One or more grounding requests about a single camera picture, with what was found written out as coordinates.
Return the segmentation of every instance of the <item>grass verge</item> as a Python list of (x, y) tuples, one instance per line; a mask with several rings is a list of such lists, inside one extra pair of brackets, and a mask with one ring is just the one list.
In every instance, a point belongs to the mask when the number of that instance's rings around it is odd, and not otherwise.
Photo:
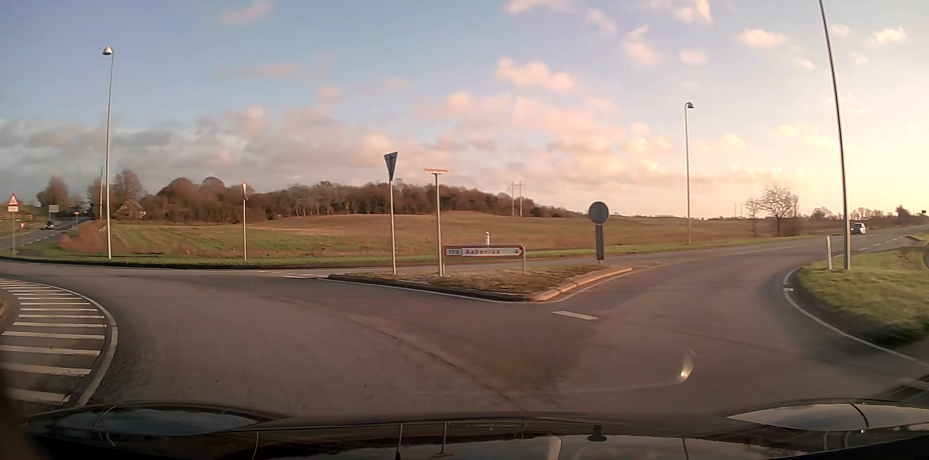
[(853, 268), (842, 258), (804, 266), (800, 284), (827, 308), (880, 327), (905, 339), (929, 336), (929, 268), (925, 247), (899, 248), (854, 256)]
[(532, 267), (523, 273), (519, 269), (450, 269), (445, 277), (437, 273), (401, 271), (397, 275), (385, 272), (353, 273), (362, 277), (400, 279), (427, 282), (438, 286), (470, 288), (500, 293), (539, 293), (561, 285), (567, 279), (602, 269), (596, 264), (574, 266)]

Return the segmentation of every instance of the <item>bare tree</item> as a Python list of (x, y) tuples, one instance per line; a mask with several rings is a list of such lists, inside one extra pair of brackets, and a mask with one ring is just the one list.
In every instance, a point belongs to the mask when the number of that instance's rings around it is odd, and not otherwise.
[(757, 199), (755, 199), (754, 197), (749, 197), (748, 200), (745, 201), (745, 209), (748, 210), (749, 218), (751, 219), (751, 236), (757, 237), (758, 236), (757, 221), (758, 221), (758, 213), (761, 212), (762, 210), (761, 205), (758, 203)]
[(764, 188), (758, 203), (762, 211), (774, 217), (778, 237), (780, 237), (781, 223), (785, 218), (796, 217), (800, 201), (790, 188), (770, 185)]

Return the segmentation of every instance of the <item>painted striped area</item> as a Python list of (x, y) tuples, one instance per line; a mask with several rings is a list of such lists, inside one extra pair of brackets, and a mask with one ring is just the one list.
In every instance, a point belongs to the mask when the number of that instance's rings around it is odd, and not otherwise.
[(116, 324), (93, 299), (35, 282), (0, 279), (16, 319), (0, 334), (0, 374), (22, 415), (87, 404), (112, 362)]

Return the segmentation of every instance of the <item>road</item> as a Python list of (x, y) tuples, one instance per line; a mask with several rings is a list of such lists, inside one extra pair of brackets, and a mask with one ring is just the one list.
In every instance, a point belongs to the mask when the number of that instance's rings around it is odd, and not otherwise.
[[(909, 245), (905, 234), (920, 229), (857, 236), (853, 247)], [(13, 378), (20, 389), (68, 396), (65, 405), (90, 393), (104, 365), (91, 402), (211, 401), (290, 415), (518, 409), (703, 414), (871, 396), (900, 378), (929, 373), (919, 360), (922, 348), (900, 349), (917, 358), (909, 359), (862, 345), (785, 299), (784, 276), (821, 259), (823, 246), (822, 240), (787, 240), (611, 257), (610, 264), (634, 272), (536, 304), (313, 276), (330, 270), (2, 262), (0, 277), (39, 286), (0, 288), (38, 288), (32, 295), (51, 292), (46, 286), (65, 288), (74, 293), (62, 294), (78, 297), (75, 302), (99, 303), (99, 310), (87, 307), (101, 317), (95, 320), (111, 314), (118, 324), (111, 363), (112, 328), (85, 330), (104, 339), (102, 347), (94, 347), (99, 339), (82, 347), (99, 348), (99, 355), (77, 381), (24, 371)], [(23, 351), (4, 357), (7, 363), (32, 358)], [(690, 375), (682, 375), (691, 364)], [(47, 407), (23, 405), (25, 411)]]

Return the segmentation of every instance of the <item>curb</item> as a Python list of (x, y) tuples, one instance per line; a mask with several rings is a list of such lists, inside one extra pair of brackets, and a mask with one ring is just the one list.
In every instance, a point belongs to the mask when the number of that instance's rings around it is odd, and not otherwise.
[(591, 273), (587, 273), (586, 275), (581, 275), (580, 277), (568, 279), (559, 286), (538, 293), (502, 293), (476, 290), (473, 288), (463, 288), (458, 286), (440, 286), (437, 284), (430, 284), (428, 282), (402, 281), (399, 279), (378, 279), (375, 277), (362, 277), (358, 275), (336, 273), (329, 275), (327, 279), (340, 282), (360, 282), (364, 284), (376, 284), (380, 286), (394, 286), (410, 290), (445, 293), (459, 297), (473, 297), (485, 300), (498, 300), (504, 302), (541, 302), (543, 300), (549, 300), (552, 297), (557, 297), (565, 292), (569, 292), (579, 286), (583, 286), (591, 282), (601, 281), (610, 277), (615, 277), (623, 273), (628, 273), (632, 270), (633, 269), (631, 267), (623, 267), (620, 269), (593, 271)]

